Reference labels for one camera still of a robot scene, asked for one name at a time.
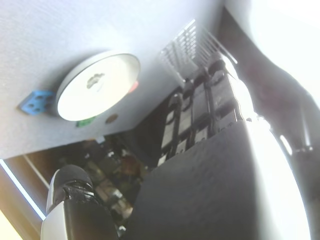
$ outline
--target hole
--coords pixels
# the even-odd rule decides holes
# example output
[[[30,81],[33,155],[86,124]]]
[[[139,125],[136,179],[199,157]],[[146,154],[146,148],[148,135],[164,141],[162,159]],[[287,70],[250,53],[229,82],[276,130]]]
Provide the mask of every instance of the hole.
[[[51,102],[53,99],[54,99],[54,96],[47,96],[47,97],[46,97],[46,100],[47,100],[48,102]]]
[[[112,114],[111,116],[109,116],[107,118],[107,120],[105,121],[105,124],[110,124],[110,123],[113,123],[115,120],[117,120],[118,118],[118,114]]]

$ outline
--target bright light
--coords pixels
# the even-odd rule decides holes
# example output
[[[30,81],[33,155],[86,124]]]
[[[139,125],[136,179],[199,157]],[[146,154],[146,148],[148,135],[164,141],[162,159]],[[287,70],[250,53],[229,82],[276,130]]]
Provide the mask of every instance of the bright light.
[[[45,220],[46,216],[43,214],[43,212],[40,210],[40,208],[37,206],[37,204],[34,202],[34,200],[30,197],[30,195],[27,193],[27,191],[24,189],[24,187],[20,184],[16,176],[13,174],[13,172],[10,170],[10,168],[7,166],[5,161],[3,159],[0,159],[0,165],[5,170],[6,174],[11,178],[14,185],[19,189],[19,191],[22,193],[24,198],[27,200],[27,202],[31,205],[31,207],[35,210],[35,212],[39,215],[39,217],[42,220]]]
[[[280,136],[280,140],[282,141],[285,149],[287,150],[287,152],[289,153],[289,155],[291,156],[292,155],[292,148],[288,142],[288,140],[285,138],[285,136],[281,135]]]

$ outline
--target round white plate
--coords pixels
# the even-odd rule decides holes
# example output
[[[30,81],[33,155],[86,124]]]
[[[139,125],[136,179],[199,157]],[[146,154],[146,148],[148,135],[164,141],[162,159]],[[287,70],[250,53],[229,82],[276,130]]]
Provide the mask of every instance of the round white plate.
[[[130,91],[139,72],[139,60],[129,53],[108,51],[85,60],[61,83],[58,114],[82,121],[105,112]]]

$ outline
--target blue sponge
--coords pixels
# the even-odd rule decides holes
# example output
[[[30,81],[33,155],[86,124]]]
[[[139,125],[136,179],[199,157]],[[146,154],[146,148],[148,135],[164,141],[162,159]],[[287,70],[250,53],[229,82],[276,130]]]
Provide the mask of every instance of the blue sponge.
[[[52,91],[33,91],[19,108],[29,115],[37,115],[47,111],[55,102],[56,94]]]

